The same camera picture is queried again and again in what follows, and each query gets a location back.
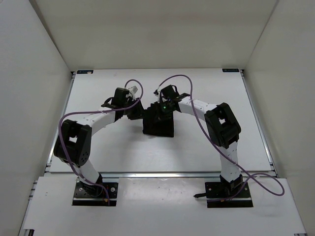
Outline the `black skirt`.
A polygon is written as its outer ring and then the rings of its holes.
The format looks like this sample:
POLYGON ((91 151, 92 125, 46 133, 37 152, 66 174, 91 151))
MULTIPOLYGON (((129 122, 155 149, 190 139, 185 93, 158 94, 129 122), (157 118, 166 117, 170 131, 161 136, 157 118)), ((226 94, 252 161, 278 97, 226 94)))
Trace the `black skirt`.
POLYGON ((174 137, 173 112, 163 113, 159 103, 151 103, 143 116, 143 133, 159 137, 174 137))

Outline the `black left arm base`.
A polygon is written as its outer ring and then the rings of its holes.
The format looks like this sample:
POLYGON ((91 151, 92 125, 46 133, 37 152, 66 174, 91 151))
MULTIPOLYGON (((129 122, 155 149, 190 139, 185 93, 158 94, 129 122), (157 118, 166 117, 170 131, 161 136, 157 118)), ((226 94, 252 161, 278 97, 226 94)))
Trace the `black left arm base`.
POLYGON ((103 188, 76 181, 73 193, 73 206, 115 207, 117 204, 118 182, 103 182, 109 200, 103 188))

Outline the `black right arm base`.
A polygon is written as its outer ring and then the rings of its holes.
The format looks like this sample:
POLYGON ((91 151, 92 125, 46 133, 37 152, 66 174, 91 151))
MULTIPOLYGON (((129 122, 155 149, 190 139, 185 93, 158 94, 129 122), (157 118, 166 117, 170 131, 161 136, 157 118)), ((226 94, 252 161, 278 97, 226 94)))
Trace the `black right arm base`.
POLYGON ((205 182, 205 192, 194 195, 206 198, 207 208, 248 208, 253 207, 249 185, 240 175, 232 182, 220 176, 219 182, 205 182))

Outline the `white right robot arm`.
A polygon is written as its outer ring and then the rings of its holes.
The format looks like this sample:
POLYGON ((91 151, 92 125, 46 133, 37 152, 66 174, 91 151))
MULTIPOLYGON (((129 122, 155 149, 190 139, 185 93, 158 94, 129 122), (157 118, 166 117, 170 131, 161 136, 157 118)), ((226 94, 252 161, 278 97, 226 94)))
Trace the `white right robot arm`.
POLYGON ((173 85, 154 92, 157 97, 157 110, 163 115, 173 111, 195 116, 204 121, 211 144, 220 154, 220 190, 227 197, 238 192, 243 177, 238 164, 237 145, 241 127, 227 103, 210 104, 192 98, 188 93, 179 94, 173 85))

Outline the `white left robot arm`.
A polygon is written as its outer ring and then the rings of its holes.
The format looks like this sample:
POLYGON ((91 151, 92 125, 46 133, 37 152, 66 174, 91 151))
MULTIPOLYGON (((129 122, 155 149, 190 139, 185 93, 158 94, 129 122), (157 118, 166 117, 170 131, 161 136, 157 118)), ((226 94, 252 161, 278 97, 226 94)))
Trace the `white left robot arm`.
POLYGON ((62 121, 54 156, 74 170, 86 190, 93 196, 102 192, 103 183, 100 173, 89 161, 92 136, 123 116, 130 120, 141 119, 144 109, 140 98, 136 97, 137 91, 136 86, 117 88, 114 96, 105 100, 99 110, 84 112, 85 117, 79 120, 62 121))

